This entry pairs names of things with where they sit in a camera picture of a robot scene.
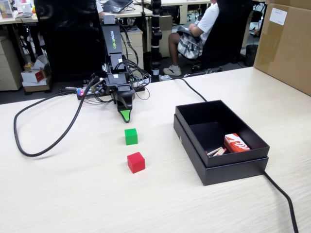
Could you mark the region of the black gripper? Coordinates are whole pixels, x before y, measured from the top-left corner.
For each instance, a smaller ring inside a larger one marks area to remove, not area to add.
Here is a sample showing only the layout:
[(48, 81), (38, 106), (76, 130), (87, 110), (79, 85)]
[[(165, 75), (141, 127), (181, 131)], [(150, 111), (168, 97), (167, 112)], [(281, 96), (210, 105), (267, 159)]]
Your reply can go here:
[(133, 108), (133, 100), (135, 99), (135, 91), (131, 89), (131, 85), (127, 82), (126, 74), (108, 74), (105, 79), (105, 86), (107, 93), (114, 92), (117, 110), (123, 121), (129, 123)]

